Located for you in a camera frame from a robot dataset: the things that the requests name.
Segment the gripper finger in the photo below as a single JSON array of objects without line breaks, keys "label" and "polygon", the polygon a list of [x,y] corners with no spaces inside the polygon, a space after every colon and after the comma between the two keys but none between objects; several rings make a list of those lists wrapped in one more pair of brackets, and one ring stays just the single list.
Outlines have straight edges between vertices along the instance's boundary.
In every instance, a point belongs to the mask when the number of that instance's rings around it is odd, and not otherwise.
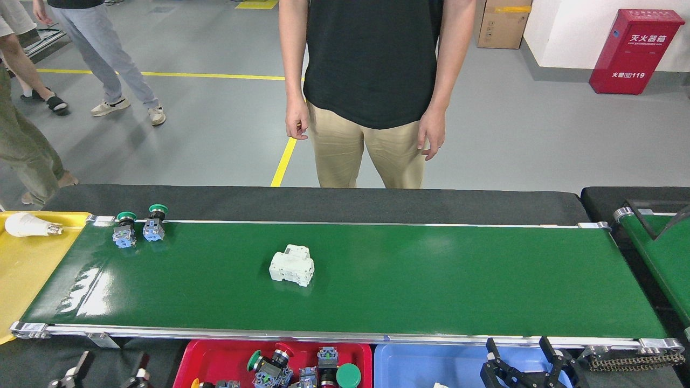
[{"label": "gripper finger", "polygon": [[131,376],[124,380],[121,387],[153,387],[150,382],[150,374],[146,369],[149,359],[150,356],[147,353],[140,353]]},{"label": "gripper finger", "polygon": [[492,337],[486,341],[487,361],[482,365],[480,377],[485,387],[526,387],[522,371],[503,361]]},{"label": "gripper finger", "polygon": [[47,387],[83,387],[82,380],[86,377],[91,364],[93,364],[93,353],[84,351],[76,366],[67,370],[63,378],[50,381]]},{"label": "gripper finger", "polygon": [[541,378],[539,387],[566,387],[559,380],[562,371],[566,372],[572,387],[584,387],[584,379],[580,376],[582,368],[576,359],[568,353],[554,349],[548,337],[542,336],[539,346],[551,366],[550,371],[545,372],[544,377]]}]

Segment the person's left hand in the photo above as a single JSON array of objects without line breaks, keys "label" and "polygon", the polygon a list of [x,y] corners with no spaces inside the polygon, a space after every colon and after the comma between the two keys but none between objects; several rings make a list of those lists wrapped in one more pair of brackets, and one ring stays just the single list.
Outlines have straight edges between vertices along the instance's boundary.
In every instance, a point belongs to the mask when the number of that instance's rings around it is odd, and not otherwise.
[{"label": "person's left hand", "polygon": [[446,111],[443,106],[429,106],[419,121],[417,150],[424,155],[425,162],[433,159],[445,142]]}]

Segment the person's right hand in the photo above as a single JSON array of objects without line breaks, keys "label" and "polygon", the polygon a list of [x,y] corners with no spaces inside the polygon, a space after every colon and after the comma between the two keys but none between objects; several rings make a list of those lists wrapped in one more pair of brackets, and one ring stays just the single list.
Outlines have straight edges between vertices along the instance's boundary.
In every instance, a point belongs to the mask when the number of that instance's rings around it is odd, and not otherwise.
[{"label": "person's right hand", "polygon": [[286,103],[285,115],[286,135],[295,140],[307,140],[306,132],[309,128],[309,112],[303,98],[289,96]]}]

